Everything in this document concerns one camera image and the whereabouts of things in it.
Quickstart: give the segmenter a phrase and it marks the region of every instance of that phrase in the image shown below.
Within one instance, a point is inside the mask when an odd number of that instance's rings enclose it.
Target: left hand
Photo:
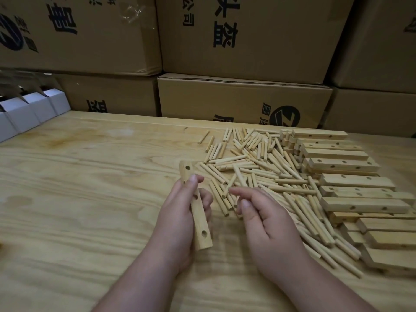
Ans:
[[[193,174],[185,184],[181,180],[174,184],[160,209],[156,226],[148,243],[149,247],[159,251],[157,256],[163,256],[168,260],[177,274],[192,262],[194,223],[190,201],[198,188],[198,183],[202,183],[203,180],[203,176]],[[212,235],[211,203],[214,198],[203,188],[199,189],[199,193]]]

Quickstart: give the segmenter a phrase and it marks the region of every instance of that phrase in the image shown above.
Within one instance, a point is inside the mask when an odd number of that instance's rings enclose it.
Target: brown cardboard box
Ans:
[[[54,76],[74,111],[145,116],[160,113],[156,76]]]
[[[156,3],[166,72],[320,84],[353,0]]]
[[[316,128],[332,89],[167,73],[159,77],[164,117]]]
[[[1,0],[0,67],[160,73],[154,0]]]
[[[324,129],[411,137],[416,94],[334,88]]]
[[[416,0],[357,0],[330,77],[338,87],[416,93]]]

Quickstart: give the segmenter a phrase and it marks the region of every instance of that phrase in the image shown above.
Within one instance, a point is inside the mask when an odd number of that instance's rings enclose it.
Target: hand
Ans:
[[[162,205],[156,226],[148,243],[149,247],[159,250],[157,256],[163,256],[175,270],[176,274],[184,270],[192,262],[192,240],[194,223],[190,210],[190,201],[202,183],[203,176],[193,174],[185,184],[178,180],[164,204]],[[205,217],[212,234],[211,203],[212,194],[199,189]]]
[[[311,259],[292,218],[262,189],[233,187],[229,192],[240,196],[237,213],[243,216],[258,270],[276,284],[287,282],[291,271]]]

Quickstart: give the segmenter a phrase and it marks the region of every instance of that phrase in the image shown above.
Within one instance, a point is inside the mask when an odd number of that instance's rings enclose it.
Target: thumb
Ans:
[[[196,189],[198,188],[198,177],[192,174],[188,180],[182,185],[176,194],[176,202],[180,208],[189,209],[190,201],[193,199]]]
[[[242,199],[240,201],[240,208],[247,236],[249,238],[267,237],[260,215],[253,207],[252,203],[247,199]]]

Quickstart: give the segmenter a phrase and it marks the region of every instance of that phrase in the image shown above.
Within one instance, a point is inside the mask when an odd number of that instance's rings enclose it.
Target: white cardboard box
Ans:
[[[6,113],[0,112],[0,142],[10,139],[18,134],[13,127],[10,120],[7,118]]]
[[[52,108],[49,99],[42,94],[37,92],[30,93],[24,95],[23,98],[29,103],[40,123],[44,123],[45,121],[56,117],[56,113]]]
[[[55,110],[56,115],[61,115],[71,110],[70,104],[64,92],[58,89],[50,89],[44,92]]]
[[[23,133],[40,125],[30,105],[22,99],[15,97],[0,102],[0,105],[18,133]]]

